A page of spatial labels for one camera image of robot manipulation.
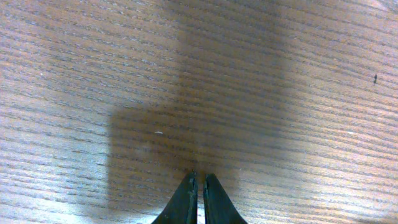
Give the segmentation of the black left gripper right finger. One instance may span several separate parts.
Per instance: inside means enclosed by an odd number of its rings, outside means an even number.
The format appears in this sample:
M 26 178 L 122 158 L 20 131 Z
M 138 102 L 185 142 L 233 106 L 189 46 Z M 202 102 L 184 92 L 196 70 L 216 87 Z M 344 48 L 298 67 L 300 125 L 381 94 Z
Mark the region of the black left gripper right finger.
M 214 174 L 206 175 L 203 199 L 206 224 L 247 224 Z

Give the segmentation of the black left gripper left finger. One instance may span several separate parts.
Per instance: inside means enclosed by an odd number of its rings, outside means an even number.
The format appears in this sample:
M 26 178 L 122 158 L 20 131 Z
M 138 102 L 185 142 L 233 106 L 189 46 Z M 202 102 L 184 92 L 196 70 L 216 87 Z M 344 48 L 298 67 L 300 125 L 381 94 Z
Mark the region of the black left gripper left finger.
M 188 173 L 152 224 L 197 224 L 196 172 Z

